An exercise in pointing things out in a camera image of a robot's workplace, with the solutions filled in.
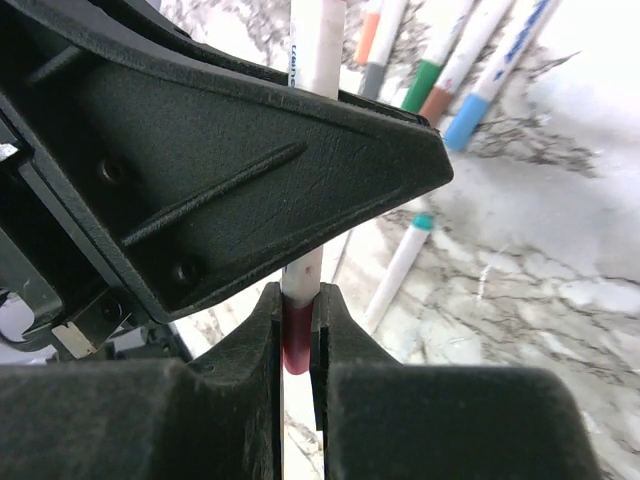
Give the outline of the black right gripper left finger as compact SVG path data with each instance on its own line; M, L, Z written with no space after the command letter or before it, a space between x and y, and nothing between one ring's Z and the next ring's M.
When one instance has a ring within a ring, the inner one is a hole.
M277 479L280 291L190 363L1 370L5 479Z

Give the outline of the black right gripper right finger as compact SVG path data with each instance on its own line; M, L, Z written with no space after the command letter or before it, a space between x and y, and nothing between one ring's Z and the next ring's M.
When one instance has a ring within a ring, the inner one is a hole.
M553 372L404 365L337 286L313 311L311 378L329 479L598 479L577 404Z

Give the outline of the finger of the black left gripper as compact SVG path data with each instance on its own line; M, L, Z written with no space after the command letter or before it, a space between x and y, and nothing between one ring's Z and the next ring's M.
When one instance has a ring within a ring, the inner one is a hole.
M102 64L75 86L87 104L118 86L131 142L119 158L172 162L194 186L122 240L135 272L167 266L186 290L176 319L452 180L442 140L414 114L347 92L327 99L284 73L192 40L143 1L5 1L30 19L51 76L65 43Z

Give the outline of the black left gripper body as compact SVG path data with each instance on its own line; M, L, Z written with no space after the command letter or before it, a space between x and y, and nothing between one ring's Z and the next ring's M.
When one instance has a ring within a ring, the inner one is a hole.
M1 293L17 296L33 327L10 347L38 351L51 328L75 313L90 327L168 330L183 281L167 266L152 275L133 269L122 240L194 186L172 162L119 158L131 142L124 111L142 97L123 86L87 104L75 86L102 64L93 51L65 43L62 63L36 84L27 79L43 59L32 21L1 8L1 141L12 154L1 163Z

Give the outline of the white marker teal cap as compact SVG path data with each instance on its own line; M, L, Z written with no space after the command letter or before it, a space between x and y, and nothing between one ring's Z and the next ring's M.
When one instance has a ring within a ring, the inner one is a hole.
M426 213L416 215L406 229L364 314L373 330L383 320L432 230L433 218Z

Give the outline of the magenta pen cap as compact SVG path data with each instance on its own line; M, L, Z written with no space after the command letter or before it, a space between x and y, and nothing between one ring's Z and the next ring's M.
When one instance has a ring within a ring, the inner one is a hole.
M309 369L311 351L311 324L313 305L294 308L284 304L282 322L283 362L292 375L300 375Z

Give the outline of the white marker brown cap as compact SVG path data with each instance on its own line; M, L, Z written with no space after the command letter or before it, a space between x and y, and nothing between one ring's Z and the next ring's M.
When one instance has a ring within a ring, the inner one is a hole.
M437 78L419 114L435 126L493 35L512 0L483 0L474 9L448 62Z

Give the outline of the white marker light blue cap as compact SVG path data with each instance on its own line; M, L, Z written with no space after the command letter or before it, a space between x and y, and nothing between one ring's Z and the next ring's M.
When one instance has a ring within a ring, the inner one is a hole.
M555 12L559 0L519 1L504 35L444 133L445 145L462 151L520 57Z

